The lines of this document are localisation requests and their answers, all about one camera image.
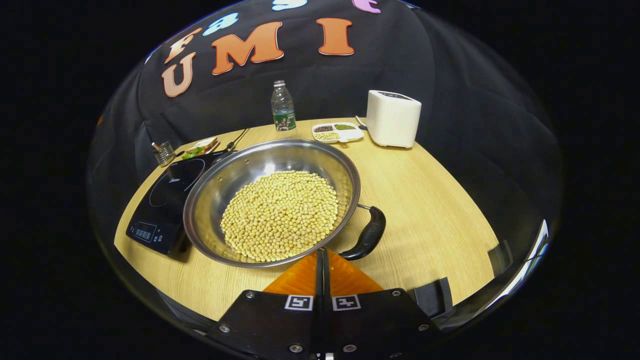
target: bottle label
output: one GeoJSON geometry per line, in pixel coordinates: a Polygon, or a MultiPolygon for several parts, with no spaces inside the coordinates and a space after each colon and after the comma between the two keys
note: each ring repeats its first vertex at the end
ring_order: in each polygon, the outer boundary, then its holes
{"type": "Polygon", "coordinates": [[[276,124],[277,131],[287,131],[296,128],[296,114],[294,112],[282,115],[273,115],[273,121],[276,124]]]}

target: pile of soybeans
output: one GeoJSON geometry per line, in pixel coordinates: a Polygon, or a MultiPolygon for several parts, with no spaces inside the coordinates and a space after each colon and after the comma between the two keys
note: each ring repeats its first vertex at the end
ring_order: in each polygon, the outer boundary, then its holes
{"type": "Polygon", "coordinates": [[[283,171],[240,189],[220,226],[238,254],[277,261],[324,239],[335,227],[337,215],[338,199],[327,180],[308,172],[283,171]]]}

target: black background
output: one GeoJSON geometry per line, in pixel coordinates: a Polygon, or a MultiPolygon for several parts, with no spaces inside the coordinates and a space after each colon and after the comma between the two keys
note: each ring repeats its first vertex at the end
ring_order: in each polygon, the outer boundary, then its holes
{"type": "MultiPolygon", "coordinates": [[[[51,3],[6,11],[17,21],[6,55],[19,98],[7,115],[19,125],[17,144],[27,148],[24,161],[10,156],[24,165],[12,186],[28,210],[9,217],[20,230],[9,232],[20,247],[6,256],[17,300],[3,317],[9,358],[32,356],[38,347],[65,358],[222,358],[148,310],[116,278],[88,224],[83,176],[97,119],[125,75],[158,44],[229,3],[51,3]]],[[[637,279],[623,257],[632,246],[624,205],[632,197],[632,160],[623,139],[631,132],[623,100],[630,69],[622,62],[633,49],[623,27],[637,9],[614,2],[417,3],[521,73],[556,125],[568,168],[563,224],[539,270],[513,299],[433,355],[585,358],[637,350],[625,328],[638,311],[630,301],[637,279]]]]}

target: stainless steel wok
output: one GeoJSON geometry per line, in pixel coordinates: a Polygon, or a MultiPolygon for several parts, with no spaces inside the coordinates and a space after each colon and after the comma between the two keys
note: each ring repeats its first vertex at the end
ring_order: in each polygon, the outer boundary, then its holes
{"type": "Polygon", "coordinates": [[[220,263],[245,268],[276,266],[296,261],[327,244],[360,206],[369,210],[371,221],[360,234],[358,243],[341,254],[348,260],[354,260],[368,255],[375,248],[386,226],[384,214],[375,207],[359,205],[359,198],[358,170],[343,152],[310,140],[276,140],[223,154],[189,193],[184,206],[184,230],[194,247],[220,263]],[[286,170],[317,173],[335,189],[339,200],[335,228],[311,249],[283,260],[259,262],[236,253],[225,242],[220,227],[227,205],[244,185],[286,170]]]}

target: black cloth backdrop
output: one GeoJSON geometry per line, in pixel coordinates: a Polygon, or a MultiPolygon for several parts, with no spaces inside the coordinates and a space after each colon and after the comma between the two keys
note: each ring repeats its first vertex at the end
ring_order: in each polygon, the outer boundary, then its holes
{"type": "Polygon", "coordinates": [[[129,199],[157,163],[150,143],[174,147],[220,133],[272,124],[273,81],[292,93],[298,120],[366,116],[371,89],[398,92],[422,103],[417,141],[466,189],[499,240],[524,255],[543,218],[553,229],[561,198],[561,157],[550,123],[516,72],[470,35],[421,9],[378,1],[381,13],[349,0],[309,1],[271,10],[270,0],[235,4],[189,26],[154,51],[123,81],[97,126],[88,160],[89,205],[105,240],[113,239],[129,199]],[[238,21],[203,36],[230,13],[238,21]],[[322,17],[348,19],[351,56],[327,56],[318,48],[322,17]],[[211,43],[228,34],[246,40],[259,25],[281,21],[283,58],[211,74],[211,43]],[[164,64],[170,46],[203,28],[164,64]],[[196,52],[193,81],[169,98],[162,72],[196,52]]]}

